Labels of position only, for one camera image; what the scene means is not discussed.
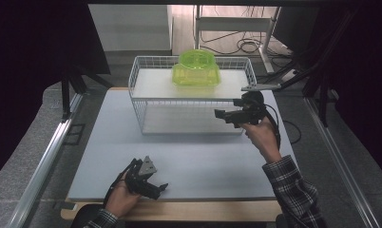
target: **plaid sleeve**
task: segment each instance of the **plaid sleeve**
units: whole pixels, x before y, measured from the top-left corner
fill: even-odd
[[[317,207],[316,188],[301,177],[290,155],[262,169],[290,227],[327,227]]]
[[[115,227],[116,224],[117,217],[106,209],[100,209],[97,218],[90,221],[85,228],[110,228]]]

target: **hand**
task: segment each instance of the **hand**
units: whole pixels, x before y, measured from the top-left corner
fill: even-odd
[[[117,218],[125,216],[137,204],[141,195],[131,194],[125,184],[125,174],[115,185],[113,192],[108,198],[105,209]]]
[[[258,125],[241,123],[239,126],[245,129],[245,135],[259,150],[267,163],[279,162],[281,160],[282,157],[277,148],[277,138],[275,137],[274,128],[267,117]]]

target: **wrist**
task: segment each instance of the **wrist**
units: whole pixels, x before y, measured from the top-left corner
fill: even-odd
[[[267,163],[276,163],[282,160],[282,157],[280,156],[280,153],[278,150],[267,152],[263,154],[263,157]]]

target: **wire basket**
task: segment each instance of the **wire basket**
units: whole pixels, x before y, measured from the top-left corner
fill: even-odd
[[[138,56],[128,88],[143,134],[240,134],[240,128],[215,118],[215,109],[238,110],[233,99],[256,81],[246,57],[216,57],[221,83],[215,87],[176,86],[171,81],[178,56]]]

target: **metal frame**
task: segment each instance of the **metal frame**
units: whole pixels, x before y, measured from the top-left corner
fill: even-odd
[[[20,198],[17,206],[15,207],[13,214],[6,227],[18,228],[22,227],[25,224],[26,218],[33,206],[33,203],[37,199],[38,193],[40,192],[41,187],[43,186],[44,181],[48,175],[48,171],[54,163],[54,159],[60,150],[60,147],[63,143],[64,137],[69,130],[69,127],[72,124],[73,116],[79,106],[79,103],[82,100],[82,95],[75,94],[70,103],[70,115],[69,119],[65,122],[60,123],[55,130],[54,135],[49,142],[49,145],[44,152],[42,159],[40,160],[36,170],[34,171],[33,176],[29,181],[28,186],[25,189],[22,197]]]
[[[268,45],[274,32],[280,7],[277,7],[271,18],[243,18],[243,17],[201,17],[200,6],[197,5],[195,17],[195,44],[194,49],[200,48],[200,32],[210,31],[260,31],[265,32],[264,44],[259,44],[258,50],[267,73],[274,73],[271,61],[268,58]]]
[[[330,130],[321,123],[320,118],[316,115],[318,112],[315,101],[313,98],[304,98],[304,102],[309,108],[310,113],[312,114],[315,125],[318,128],[321,137],[323,138],[327,148],[330,152],[332,159],[334,160],[336,169],[338,170],[345,186],[351,195],[353,202],[359,212],[360,217],[362,217],[366,227],[380,227],[377,222],[377,219],[374,216],[374,212],[367,201],[365,195],[360,189],[359,185],[356,182],[356,179],[353,177],[351,170],[349,169],[348,164],[345,162],[345,159],[342,156],[341,151],[336,145],[333,135]]]

